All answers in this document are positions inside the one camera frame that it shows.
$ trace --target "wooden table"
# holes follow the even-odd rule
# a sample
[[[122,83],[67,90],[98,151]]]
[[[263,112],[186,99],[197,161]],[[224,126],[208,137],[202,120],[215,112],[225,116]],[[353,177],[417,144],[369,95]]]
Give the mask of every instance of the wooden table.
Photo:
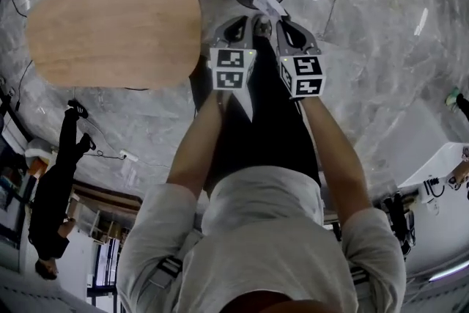
[[[201,11],[199,0],[43,0],[26,37],[51,84],[160,89],[195,68]]]

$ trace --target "black pants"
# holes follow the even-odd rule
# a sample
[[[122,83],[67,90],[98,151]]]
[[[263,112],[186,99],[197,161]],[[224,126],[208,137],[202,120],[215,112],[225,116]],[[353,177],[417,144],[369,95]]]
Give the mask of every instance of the black pants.
[[[254,37],[257,59],[248,82],[253,120],[232,96],[218,137],[204,189],[251,166],[279,166],[301,172],[320,184],[311,137],[296,102],[280,79],[267,38]]]
[[[469,121],[469,100],[464,99],[462,94],[456,97],[456,104]]]
[[[37,249],[40,259],[57,258],[57,250],[54,248],[56,242],[51,239],[56,238],[57,230],[66,216],[76,164],[89,150],[87,137],[83,137],[76,144],[77,120],[75,109],[66,110],[60,131],[56,164],[41,177],[37,185],[32,205],[29,240]]]

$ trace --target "marble floor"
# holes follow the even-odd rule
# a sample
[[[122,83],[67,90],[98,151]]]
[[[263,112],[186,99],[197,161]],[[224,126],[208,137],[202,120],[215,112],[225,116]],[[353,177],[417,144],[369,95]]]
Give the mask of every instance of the marble floor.
[[[28,13],[41,0],[15,0]],[[200,0],[204,39],[222,21],[251,11],[235,0]],[[468,0],[284,0],[294,21],[315,33],[327,54],[323,100],[360,155],[373,197],[395,190],[382,140],[419,96],[442,101],[456,84],[467,87]],[[0,2],[0,74],[18,88],[29,63],[24,29],[10,0]],[[58,144],[63,109],[73,95],[91,114],[89,132],[107,155],[121,149],[139,162],[84,157],[76,177],[142,194],[164,181],[193,118],[188,82],[159,92],[64,89],[27,71],[19,116],[35,136]],[[449,116],[442,110],[441,116]]]

